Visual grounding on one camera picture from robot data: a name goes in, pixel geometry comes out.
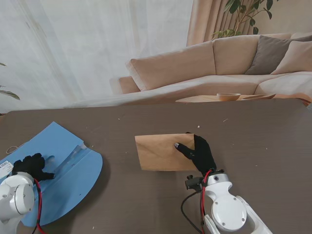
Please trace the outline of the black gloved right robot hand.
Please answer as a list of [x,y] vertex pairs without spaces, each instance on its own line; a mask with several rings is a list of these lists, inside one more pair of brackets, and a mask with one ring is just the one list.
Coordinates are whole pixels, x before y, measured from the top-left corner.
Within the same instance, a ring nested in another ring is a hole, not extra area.
[[192,150],[181,143],[175,143],[175,148],[187,159],[191,160],[195,167],[205,176],[208,172],[214,172],[217,169],[210,146],[208,142],[197,135],[194,135],[195,149]]

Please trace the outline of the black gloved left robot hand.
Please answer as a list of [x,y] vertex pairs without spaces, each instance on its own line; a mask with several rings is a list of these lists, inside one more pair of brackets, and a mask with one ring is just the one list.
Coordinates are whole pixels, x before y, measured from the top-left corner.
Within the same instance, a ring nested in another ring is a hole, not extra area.
[[33,179],[38,182],[54,179],[54,173],[46,173],[43,171],[45,167],[45,159],[40,153],[32,156],[26,156],[23,161],[17,160],[13,164],[12,175],[19,172],[28,173]]

